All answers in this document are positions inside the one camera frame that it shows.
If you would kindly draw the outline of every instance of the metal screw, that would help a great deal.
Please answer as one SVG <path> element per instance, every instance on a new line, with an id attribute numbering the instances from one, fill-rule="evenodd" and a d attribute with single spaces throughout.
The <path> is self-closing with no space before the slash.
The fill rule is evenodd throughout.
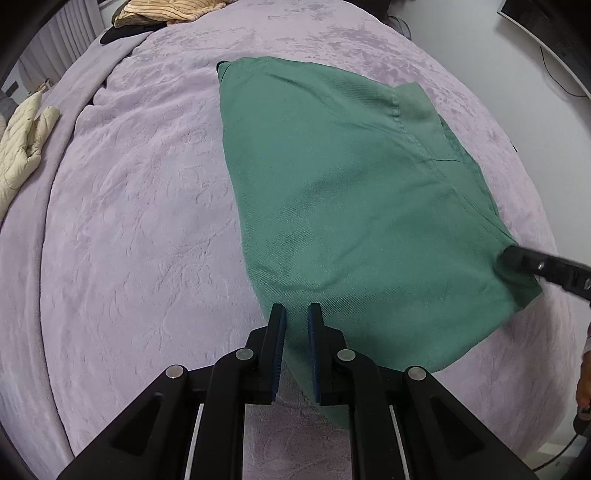
<path id="1" fill-rule="evenodd" d="M 240 348 L 240 350 L 236 352 L 236 358 L 239 360 L 250 360 L 254 355 L 255 352 L 249 348 Z"/>
<path id="2" fill-rule="evenodd" d="M 183 374 L 183 372 L 184 368 L 180 365 L 170 365 L 170 367 L 166 369 L 166 376 L 169 378 L 178 378 Z"/>
<path id="3" fill-rule="evenodd" d="M 408 369 L 408 376 L 417 382 L 427 378 L 427 372 L 421 367 L 412 367 Z"/>
<path id="4" fill-rule="evenodd" d="M 342 360 L 343 362 L 350 362 L 351 360 L 354 360 L 355 352 L 353 350 L 349 350 L 348 348 L 344 348 L 342 350 L 339 350 L 336 356 L 339 360 Z"/>

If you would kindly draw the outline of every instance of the wrinkled fabric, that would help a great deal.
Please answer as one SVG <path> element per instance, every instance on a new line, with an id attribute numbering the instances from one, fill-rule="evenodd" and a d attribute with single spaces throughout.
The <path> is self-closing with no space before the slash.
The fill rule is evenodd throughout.
<path id="1" fill-rule="evenodd" d="M 310 399 L 312 302 L 378 365 L 437 371 L 541 293 L 498 261 L 515 241 L 418 83 L 272 57 L 218 73 L 246 270 L 267 314 L 287 309 L 283 358 Z"/>
<path id="2" fill-rule="evenodd" d="M 217 0 L 129 0 L 115 17 L 113 25 L 120 28 L 153 22 L 167 22 L 169 25 L 193 22 L 225 6 L 225 2 Z"/>
<path id="3" fill-rule="evenodd" d="M 78 114 L 113 67 L 145 37 L 108 46 L 96 41 L 46 94 L 41 108 L 52 105 L 61 118 L 45 144 L 43 161 L 18 192 L 0 229 L 0 422 L 38 480 L 56 478 L 73 458 L 53 398 L 47 344 L 41 335 L 47 203 Z M 67 354 L 63 359 L 69 361 Z"/>
<path id="4" fill-rule="evenodd" d="M 36 117 L 40 105 L 41 92 L 34 93 L 0 134 L 0 225 L 18 190 L 39 166 L 41 149 L 60 116 L 57 108 L 49 106 Z"/>
<path id="5" fill-rule="evenodd" d="M 535 187 L 490 113 L 357 7 L 240 0 L 134 49 L 142 40 L 90 48 L 49 94 L 62 118 L 0 230 L 0 421 L 36 473 L 71 458 L 64 442 L 80 452 L 168 365 L 211 365 L 266 322 L 246 276 L 223 156 L 219 61 L 271 55 L 391 86 L 418 82 L 480 165 L 511 235 L 556 251 Z M 102 87 L 110 70 L 94 65 L 113 70 Z M 65 123 L 75 131 L 59 164 Z M 16 265 L 19 276 L 2 281 Z M 576 382 L 567 297 L 543 289 L 436 375 L 520 455 L 554 431 Z M 279 402 L 247 410 L 244 478 L 350 479 L 348 433 L 320 421 L 287 380 Z"/>

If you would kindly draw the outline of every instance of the curtain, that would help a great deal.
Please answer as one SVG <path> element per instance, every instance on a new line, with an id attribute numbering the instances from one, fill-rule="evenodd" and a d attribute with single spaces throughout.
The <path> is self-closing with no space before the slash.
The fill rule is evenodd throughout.
<path id="1" fill-rule="evenodd" d="M 70 0 L 31 40 L 18 60 L 24 87 L 55 85 L 105 29 L 96 0 Z"/>

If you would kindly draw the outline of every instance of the black cloth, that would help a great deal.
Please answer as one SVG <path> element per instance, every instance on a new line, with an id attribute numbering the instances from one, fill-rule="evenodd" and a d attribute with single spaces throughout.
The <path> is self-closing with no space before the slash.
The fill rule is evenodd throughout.
<path id="1" fill-rule="evenodd" d="M 388 7 L 390 6 L 390 0 L 345 0 L 350 4 L 354 4 L 359 8 L 362 8 L 370 15 L 373 15 L 380 21 L 386 18 Z"/>
<path id="2" fill-rule="evenodd" d="M 166 22 L 155 25 L 125 25 L 124 27 L 119 28 L 111 27 L 100 38 L 100 44 L 107 45 L 107 43 L 111 43 L 120 38 L 133 37 L 134 35 L 139 35 L 140 33 L 145 32 L 155 32 L 164 27 L 166 27 Z"/>

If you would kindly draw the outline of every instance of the purple bedspread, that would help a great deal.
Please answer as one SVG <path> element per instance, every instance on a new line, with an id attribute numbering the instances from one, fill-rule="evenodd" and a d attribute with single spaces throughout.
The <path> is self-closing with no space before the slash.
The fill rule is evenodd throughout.
<path id="1" fill-rule="evenodd" d="M 239 0 L 142 40 L 94 44 L 52 91 L 47 103 L 63 117 L 0 230 L 0 421 L 40 480 L 55 478 L 167 365 L 210 365 L 265 323 L 224 162 L 221 60 L 277 56 L 392 86 L 418 82 L 480 164 L 514 238 L 556 250 L 490 113 L 357 7 Z M 544 293 L 437 374 L 520 455 L 557 427 L 576 375 L 568 299 Z M 288 372 L 273 407 L 247 411 L 244 478 L 350 478 L 348 450 L 348 434 Z"/>

